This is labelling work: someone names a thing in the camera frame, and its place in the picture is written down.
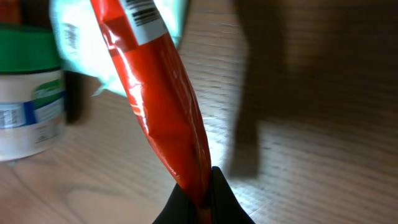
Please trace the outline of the light teal wipes pack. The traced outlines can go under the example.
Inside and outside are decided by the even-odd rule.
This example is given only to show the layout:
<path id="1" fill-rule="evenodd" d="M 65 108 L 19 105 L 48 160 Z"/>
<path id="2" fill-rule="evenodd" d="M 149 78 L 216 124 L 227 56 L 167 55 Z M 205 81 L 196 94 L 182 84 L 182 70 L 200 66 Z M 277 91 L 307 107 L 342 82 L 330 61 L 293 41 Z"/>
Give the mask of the light teal wipes pack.
<path id="1" fill-rule="evenodd" d="M 143 24 L 145 19 L 136 12 L 157 9 L 176 47 L 179 46 L 187 18 L 189 0 L 121 1 L 129 21 Z M 103 90 L 126 96 L 101 36 L 95 12 L 89 0 L 51 0 L 49 15 L 63 68 L 97 78 Z"/>

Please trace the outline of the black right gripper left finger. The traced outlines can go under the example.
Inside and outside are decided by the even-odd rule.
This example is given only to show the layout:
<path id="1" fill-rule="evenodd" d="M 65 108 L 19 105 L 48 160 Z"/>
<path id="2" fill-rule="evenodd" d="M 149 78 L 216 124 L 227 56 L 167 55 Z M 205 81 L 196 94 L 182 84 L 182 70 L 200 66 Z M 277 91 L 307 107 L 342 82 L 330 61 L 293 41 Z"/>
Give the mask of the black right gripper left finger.
<path id="1" fill-rule="evenodd" d="M 153 224 L 196 224 L 197 213 L 194 204 L 175 184 L 165 207 L 159 213 Z"/>

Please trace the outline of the green lid jar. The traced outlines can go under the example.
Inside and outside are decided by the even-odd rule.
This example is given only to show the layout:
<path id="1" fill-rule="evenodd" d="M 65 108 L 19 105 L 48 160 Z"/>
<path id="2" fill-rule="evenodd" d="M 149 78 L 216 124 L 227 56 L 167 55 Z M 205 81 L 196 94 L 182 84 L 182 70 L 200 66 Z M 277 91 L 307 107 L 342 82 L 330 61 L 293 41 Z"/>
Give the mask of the green lid jar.
<path id="1" fill-rule="evenodd" d="M 1 24 L 1 160 L 50 149 L 65 130 L 65 82 L 51 30 Z"/>

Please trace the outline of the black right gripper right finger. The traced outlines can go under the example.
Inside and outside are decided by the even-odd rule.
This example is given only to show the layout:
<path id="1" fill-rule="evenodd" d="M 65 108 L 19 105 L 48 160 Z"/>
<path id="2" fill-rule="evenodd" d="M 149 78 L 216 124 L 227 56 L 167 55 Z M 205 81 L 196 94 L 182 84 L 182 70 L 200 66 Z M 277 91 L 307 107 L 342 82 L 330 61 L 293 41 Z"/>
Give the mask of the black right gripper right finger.
<path id="1" fill-rule="evenodd" d="M 255 224 L 217 166 L 211 168 L 210 207 L 212 224 Z"/>

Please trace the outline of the narrow red stick packet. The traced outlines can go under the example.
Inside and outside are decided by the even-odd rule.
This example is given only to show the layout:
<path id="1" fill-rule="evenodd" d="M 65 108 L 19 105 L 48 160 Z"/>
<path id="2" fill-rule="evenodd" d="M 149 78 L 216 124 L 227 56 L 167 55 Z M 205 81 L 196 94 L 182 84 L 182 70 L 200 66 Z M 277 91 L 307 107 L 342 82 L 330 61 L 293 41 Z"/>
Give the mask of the narrow red stick packet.
<path id="1" fill-rule="evenodd" d="M 194 204 L 207 201 L 211 159 L 192 84 L 153 1 L 91 0 L 141 128 Z"/>

